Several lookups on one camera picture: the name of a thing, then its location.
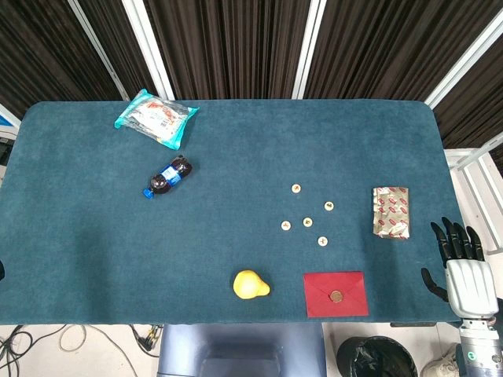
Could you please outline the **cola bottle blue label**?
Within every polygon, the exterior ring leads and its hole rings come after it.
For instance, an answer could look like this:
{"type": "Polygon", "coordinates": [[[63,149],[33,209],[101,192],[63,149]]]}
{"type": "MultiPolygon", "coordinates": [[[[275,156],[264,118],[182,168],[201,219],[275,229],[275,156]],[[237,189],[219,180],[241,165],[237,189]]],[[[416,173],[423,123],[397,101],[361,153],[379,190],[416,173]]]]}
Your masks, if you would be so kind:
{"type": "Polygon", "coordinates": [[[186,157],[182,155],[177,156],[160,172],[151,177],[148,187],[142,192],[144,197],[153,199],[155,195],[169,192],[189,175],[192,168],[186,157]]]}

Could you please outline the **black box device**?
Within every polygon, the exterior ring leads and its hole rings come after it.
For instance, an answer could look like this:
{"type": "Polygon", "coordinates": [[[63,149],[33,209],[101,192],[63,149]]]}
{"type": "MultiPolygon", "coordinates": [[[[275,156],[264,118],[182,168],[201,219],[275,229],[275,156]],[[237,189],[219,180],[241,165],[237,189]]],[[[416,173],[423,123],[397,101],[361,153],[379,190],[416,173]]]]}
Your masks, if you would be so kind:
{"type": "Polygon", "coordinates": [[[7,137],[0,137],[0,166],[6,167],[12,153],[15,140],[7,137]]]}

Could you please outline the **yellow pear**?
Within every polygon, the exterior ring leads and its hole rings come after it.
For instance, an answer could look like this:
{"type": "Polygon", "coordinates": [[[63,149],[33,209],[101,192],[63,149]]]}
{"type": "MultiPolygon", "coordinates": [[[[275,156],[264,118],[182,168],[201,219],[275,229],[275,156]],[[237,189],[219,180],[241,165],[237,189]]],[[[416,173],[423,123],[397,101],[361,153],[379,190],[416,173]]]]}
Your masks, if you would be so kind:
{"type": "Polygon", "coordinates": [[[242,270],[234,278],[233,291],[238,298],[247,300],[267,296],[270,286],[252,270],[242,270]]]}

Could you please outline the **red envelope gold seal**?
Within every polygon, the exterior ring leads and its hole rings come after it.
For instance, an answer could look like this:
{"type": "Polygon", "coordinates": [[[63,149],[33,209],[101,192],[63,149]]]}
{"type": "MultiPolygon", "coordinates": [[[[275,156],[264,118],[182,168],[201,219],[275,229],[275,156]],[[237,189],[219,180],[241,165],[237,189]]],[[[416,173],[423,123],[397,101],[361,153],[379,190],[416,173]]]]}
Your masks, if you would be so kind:
{"type": "Polygon", "coordinates": [[[305,273],[303,284],[309,318],[369,315],[363,272],[305,273]]]}

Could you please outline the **teal-edged snack bag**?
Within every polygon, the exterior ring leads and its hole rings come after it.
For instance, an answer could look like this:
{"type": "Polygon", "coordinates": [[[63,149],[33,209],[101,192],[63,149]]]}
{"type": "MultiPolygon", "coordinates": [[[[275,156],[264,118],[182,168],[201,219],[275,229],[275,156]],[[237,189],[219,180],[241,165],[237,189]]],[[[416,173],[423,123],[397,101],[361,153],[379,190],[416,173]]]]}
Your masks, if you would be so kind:
{"type": "Polygon", "coordinates": [[[114,122],[118,130],[129,127],[158,143],[179,150],[185,126],[199,108],[165,101],[142,89],[114,122]]]}

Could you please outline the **blue white board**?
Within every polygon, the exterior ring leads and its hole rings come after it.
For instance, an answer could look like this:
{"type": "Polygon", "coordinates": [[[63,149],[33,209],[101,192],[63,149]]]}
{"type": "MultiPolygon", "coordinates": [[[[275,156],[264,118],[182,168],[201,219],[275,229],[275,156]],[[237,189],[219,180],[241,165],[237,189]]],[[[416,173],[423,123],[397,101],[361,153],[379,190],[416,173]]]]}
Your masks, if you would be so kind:
{"type": "Polygon", "coordinates": [[[4,119],[10,126],[13,126],[17,129],[20,128],[21,120],[1,103],[0,103],[0,117],[4,119]]]}

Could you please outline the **patterned cloth pouch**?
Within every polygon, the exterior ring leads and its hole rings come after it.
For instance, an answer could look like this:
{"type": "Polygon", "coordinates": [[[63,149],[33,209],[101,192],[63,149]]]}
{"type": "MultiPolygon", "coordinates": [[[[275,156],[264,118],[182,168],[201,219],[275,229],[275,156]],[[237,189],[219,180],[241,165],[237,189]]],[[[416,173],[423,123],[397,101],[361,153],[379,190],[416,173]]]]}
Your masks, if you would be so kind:
{"type": "Polygon", "coordinates": [[[373,189],[373,234],[383,239],[409,239],[409,189],[373,189]]]}

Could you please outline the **blue robot torso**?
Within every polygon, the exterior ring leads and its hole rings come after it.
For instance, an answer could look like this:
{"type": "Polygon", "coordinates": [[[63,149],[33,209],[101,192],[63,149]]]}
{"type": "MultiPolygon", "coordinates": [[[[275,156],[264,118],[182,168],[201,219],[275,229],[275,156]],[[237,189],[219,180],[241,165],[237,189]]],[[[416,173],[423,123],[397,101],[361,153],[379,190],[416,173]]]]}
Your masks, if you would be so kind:
{"type": "Polygon", "coordinates": [[[165,324],[157,377],[327,377],[320,323],[165,324]]]}

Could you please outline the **teal table cloth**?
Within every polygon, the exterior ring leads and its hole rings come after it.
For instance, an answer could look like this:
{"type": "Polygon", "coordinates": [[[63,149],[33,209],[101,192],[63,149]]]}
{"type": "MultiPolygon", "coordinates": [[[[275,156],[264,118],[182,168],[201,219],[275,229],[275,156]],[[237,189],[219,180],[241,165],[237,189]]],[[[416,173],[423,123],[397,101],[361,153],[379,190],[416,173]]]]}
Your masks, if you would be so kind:
{"type": "Polygon", "coordinates": [[[176,153],[117,130],[125,103],[28,109],[0,186],[0,325],[301,322],[303,275],[352,271],[365,275],[368,322],[455,320],[420,274],[445,284],[431,223],[461,220],[426,104],[194,106],[180,149],[193,170],[153,199],[142,192],[176,153]],[[373,234],[373,189],[385,186],[409,189],[407,240],[373,234]],[[242,270],[270,293],[238,298],[242,270]]]}

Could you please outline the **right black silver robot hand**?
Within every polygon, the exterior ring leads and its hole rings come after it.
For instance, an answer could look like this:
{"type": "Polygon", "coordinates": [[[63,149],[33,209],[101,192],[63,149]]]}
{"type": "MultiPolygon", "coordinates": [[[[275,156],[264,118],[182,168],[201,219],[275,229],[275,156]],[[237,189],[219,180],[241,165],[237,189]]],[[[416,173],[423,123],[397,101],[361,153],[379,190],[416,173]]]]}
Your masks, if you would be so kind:
{"type": "Polygon", "coordinates": [[[494,276],[479,235],[472,227],[463,227],[446,217],[442,223],[439,226],[432,222],[431,229],[437,239],[446,287],[435,283],[426,268],[421,270],[424,285],[461,319],[488,320],[498,313],[499,305],[494,276]]]}

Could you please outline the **bin with black bag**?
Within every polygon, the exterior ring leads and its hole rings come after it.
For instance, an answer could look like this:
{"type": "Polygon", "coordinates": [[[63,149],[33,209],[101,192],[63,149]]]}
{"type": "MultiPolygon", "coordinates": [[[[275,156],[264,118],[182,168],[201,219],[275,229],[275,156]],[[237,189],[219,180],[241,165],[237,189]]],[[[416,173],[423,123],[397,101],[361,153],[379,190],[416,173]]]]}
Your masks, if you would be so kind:
{"type": "Polygon", "coordinates": [[[346,339],[337,350],[336,365],[343,377],[419,377],[409,351],[384,336],[346,339]]]}

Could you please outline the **wide white frame post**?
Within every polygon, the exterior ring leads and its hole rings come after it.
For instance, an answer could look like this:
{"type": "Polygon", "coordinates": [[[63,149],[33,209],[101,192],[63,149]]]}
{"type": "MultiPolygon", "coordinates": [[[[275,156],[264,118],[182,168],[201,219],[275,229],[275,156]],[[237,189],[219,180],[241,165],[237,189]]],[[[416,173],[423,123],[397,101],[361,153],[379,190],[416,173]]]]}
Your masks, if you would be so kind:
{"type": "Polygon", "coordinates": [[[503,8],[497,12],[474,42],[463,52],[424,103],[430,109],[434,109],[502,35],[503,8]]]}
{"type": "Polygon", "coordinates": [[[144,0],[121,0],[158,95],[174,101],[175,95],[152,29],[144,0]]]}
{"type": "Polygon", "coordinates": [[[318,33],[325,13],[327,0],[310,0],[307,22],[304,28],[301,50],[292,89],[292,99],[301,100],[307,87],[307,79],[316,47],[318,33]]]}

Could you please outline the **white metal rack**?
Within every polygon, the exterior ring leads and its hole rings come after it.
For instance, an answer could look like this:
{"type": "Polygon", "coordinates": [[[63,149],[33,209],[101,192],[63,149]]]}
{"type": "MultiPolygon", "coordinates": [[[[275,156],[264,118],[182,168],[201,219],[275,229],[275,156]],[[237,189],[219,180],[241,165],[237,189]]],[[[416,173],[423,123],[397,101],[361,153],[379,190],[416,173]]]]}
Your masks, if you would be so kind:
{"type": "Polygon", "coordinates": [[[465,225],[476,230],[488,255],[503,254],[503,176],[490,153],[503,146],[503,132],[480,148],[445,151],[465,225]]]}

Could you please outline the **thin white frame post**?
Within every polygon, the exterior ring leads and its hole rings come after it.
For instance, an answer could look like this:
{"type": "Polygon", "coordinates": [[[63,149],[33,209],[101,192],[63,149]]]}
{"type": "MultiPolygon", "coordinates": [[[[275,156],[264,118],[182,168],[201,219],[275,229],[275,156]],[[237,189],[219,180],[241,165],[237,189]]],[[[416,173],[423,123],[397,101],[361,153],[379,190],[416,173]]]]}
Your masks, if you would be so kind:
{"type": "Polygon", "coordinates": [[[87,38],[90,40],[91,45],[93,46],[94,50],[96,51],[97,55],[100,57],[101,62],[105,66],[105,69],[107,70],[109,76],[111,77],[112,81],[114,82],[116,89],[119,91],[120,96],[124,101],[130,100],[129,95],[122,84],[119,76],[116,73],[116,70],[114,69],[112,62],[109,60],[107,53],[105,52],[105,49],[101,42],[99,41],[98,36],[96,35],[90,21],[88,20],[82,6],[79,4],[79,0],[67,0],[70,8],[72,9],[72,12],[75,14],[75,17],[77,18],[79,24],[81,25],[82,29],[84,30],[87,38]]]}

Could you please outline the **dark brown curtain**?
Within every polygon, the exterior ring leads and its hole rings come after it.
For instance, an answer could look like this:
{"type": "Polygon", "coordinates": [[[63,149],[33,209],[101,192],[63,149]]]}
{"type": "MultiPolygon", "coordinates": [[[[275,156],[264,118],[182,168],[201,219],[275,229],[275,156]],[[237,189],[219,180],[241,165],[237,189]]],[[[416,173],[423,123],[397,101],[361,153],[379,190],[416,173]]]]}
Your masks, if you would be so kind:
{"type": "MultiPolygon", "coordinates": [[[[310,0],[141,0],[176,98],[292,95],[310,0]]],[[[153,90],[122,0],[0,0],[0,104],[119,100],[153,90]]],[[[327,0],[304,95],[423,100],[503,0],[327,0]]]]}

